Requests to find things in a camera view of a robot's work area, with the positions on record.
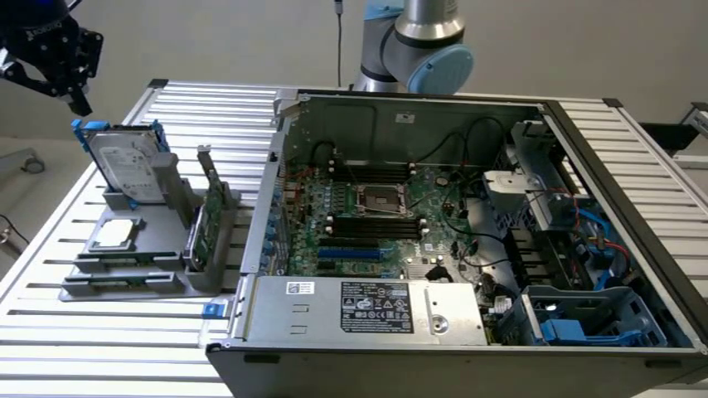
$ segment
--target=blue latch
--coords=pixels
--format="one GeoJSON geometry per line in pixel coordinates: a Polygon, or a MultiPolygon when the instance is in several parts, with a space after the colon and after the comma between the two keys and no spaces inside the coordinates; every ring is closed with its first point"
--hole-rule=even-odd
{"type": "Polygon", "coordinates": [[[208,303],[201,309],[203,319],[224,319],[225,318],[225,304],[208,303]]]}
{"type": "Polygon", "coordinates": [[[543,339],[552,346],[637,347],[641,331],[629,330],[619,336],[585,336],[576,319],[551,319],[541,323],[543,339]]]}

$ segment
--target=white wall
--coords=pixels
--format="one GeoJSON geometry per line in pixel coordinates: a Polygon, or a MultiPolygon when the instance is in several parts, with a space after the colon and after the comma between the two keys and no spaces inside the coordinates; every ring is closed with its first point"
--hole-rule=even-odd
{"type": "MultiPolygon", "coordinates": [[[[345,0],[344,79],[359,71],[364,0],[345,0]]],[[[708,100],[705,0],[460,0],[477,58],[464,90],[617,97],[673,121],[708,100]]],[[[89,100],[120,122],[153,78],[332,85],[332,0],[87,0],[105,37],[89,100]]],[[[65,106],[0,82],[0,135],[69,138],[65,106]]]]}

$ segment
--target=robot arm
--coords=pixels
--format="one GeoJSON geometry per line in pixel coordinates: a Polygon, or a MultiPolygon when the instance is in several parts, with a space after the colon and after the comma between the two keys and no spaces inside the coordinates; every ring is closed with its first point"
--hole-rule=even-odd
{"type": "Polygon", "coordinates": [[[64,0],[0,0],[0,77],[67,100],[76,114],[92,113],[85,92],[96,76],[103,35],[81,28],[64,0]],[[28,77],[23,63],[45,80],[28,77]]]}
{"type": "Polygon", "coordinates": [[[473,66],[463,35],[457,0],[369,0],[353,89],[453,94],[473,66]]]}

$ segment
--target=power supply label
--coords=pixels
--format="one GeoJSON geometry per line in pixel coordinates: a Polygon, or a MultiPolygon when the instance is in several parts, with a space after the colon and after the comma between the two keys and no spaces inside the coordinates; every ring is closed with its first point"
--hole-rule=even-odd
{"type": "Polygon", "coordinates": [[[341,282],[341,330],[412,333],[408,284],[341,282]]]}

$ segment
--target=gray floor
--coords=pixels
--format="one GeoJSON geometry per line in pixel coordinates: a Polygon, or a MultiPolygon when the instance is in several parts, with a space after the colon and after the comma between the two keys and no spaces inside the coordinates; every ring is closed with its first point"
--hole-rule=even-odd
{"type": "MultiPolygon", "coordinates": [[[[31,175],[17,169],[0,175],[0,213],[32,239],[87,169],[89,157],[73,139],[0,138],[0,155],[27,147],[39,152],[47,170],[31,175]]],[[[13,263],[0,252],[0,278],[13,263]]]]}

